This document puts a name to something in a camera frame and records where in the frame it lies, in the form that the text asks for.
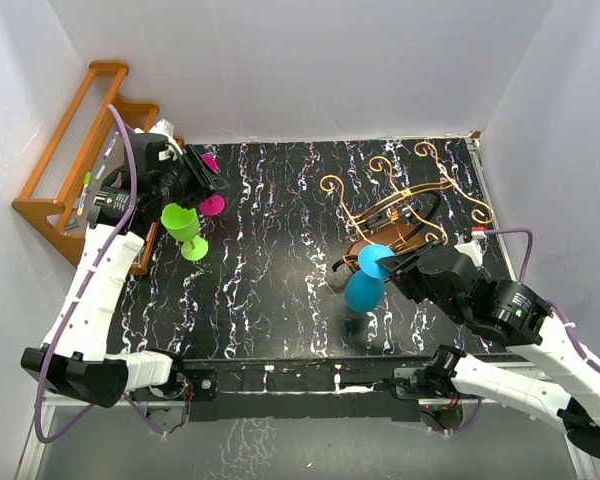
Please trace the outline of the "blue wine glass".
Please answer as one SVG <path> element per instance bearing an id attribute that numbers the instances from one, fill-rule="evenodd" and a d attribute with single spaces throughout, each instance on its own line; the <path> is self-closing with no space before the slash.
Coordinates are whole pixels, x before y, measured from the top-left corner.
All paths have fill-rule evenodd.
<path id="1" fill-rule="evenodd" d="M 392 256 L 393 251 L 382 244 L 369 244 L 359 252 L 359 269 L 349 279 L 344 292 L 351 310 L 366 313 L 378 305 L 385 292 L 385 280 L 390 276 L 380 261 Z"/>

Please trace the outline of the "pink wine glass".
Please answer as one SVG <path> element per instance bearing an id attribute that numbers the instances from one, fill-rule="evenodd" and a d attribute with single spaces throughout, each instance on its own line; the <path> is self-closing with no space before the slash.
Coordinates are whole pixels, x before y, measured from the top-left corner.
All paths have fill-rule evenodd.
<path id="1" fill-rule="evenodd" d="M 202 159 L 214 173 L 219 172 L 219 167 L 213 156 L 204 154 Z M 219 194 L 214 194 L 199 204 L 198 211 L 205 216 L 216 216 L 224 210 L 225 206 L 225 199 Z"/>

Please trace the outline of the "green wine glass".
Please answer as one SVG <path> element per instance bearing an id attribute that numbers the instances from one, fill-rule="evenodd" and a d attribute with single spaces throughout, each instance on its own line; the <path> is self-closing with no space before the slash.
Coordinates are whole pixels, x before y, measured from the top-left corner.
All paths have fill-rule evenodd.
<path id="1" fill-rule="evenodd" d="M 163 209 L 161 223 L 169 235 L 180 243 L 180 253 L 184 259 L 195 262 L 207 255 L 209 245 L 199 234 L 200 222 L 195 208 L 185 209 L 171 203 Z"/>

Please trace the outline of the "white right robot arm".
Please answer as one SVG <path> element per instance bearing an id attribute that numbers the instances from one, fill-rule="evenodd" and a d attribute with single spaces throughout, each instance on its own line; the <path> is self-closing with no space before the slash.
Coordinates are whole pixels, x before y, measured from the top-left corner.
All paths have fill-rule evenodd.
<path id="1" fill-rule="evenodd" d="M 432 241 L 376 263 L 407 299 L 431 301 L 454 323 L 531 362 L 548 378 L 532 379 L 441 345 L 423 368 L 396 375 L 392 388 L 406 395 L 494 400 L 544 421 L 600 459 L 600 358 L 576 338 L 574 323 L 558 306 L 520 279 L 488 277 L 479 243 L 491 234 L 476 227 L 469 242 Z"/>

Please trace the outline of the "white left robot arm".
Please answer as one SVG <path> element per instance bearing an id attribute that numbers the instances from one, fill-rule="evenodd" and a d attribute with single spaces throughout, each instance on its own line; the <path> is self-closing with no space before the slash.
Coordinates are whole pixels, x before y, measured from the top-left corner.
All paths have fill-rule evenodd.
<path id="1" fill-rule="evenodd" d="M 228 183 L 192 145 L 179 146 L 174 127 L 158 121 L 130 137 L 133 153 L 101 182 L 88 202 L 85 245 L 64 304 L 39 347 L 28 347 L 21 367 L 45 389 L 110 408 L 127 392 L 153 387 L 174 399 L 187 376 L 171 354 L 107 354 L 109 326 L 148 230 L 175 204 L 190 210 Z"/>

